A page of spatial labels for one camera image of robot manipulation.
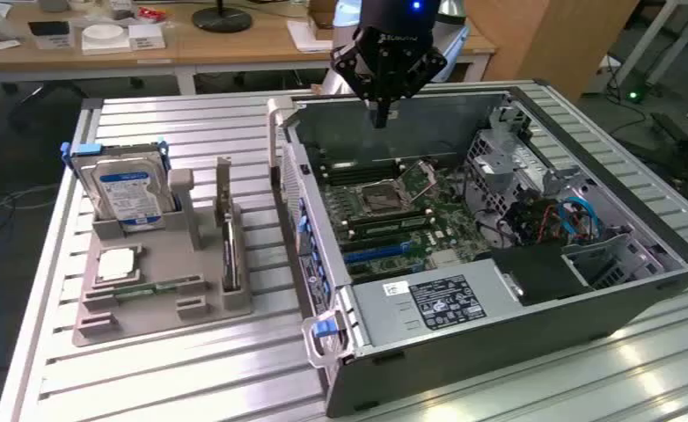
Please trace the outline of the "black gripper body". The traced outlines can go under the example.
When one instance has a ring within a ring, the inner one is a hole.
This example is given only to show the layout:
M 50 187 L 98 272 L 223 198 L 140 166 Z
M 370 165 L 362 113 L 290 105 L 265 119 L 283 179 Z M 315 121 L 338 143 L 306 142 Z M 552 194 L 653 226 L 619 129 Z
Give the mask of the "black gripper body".
M 357 31 L 358 46 L 374 73 L 381 100 L 381 58 L 384 50 L 434 47 L 432 30 L 438 1 L 365 1 Z

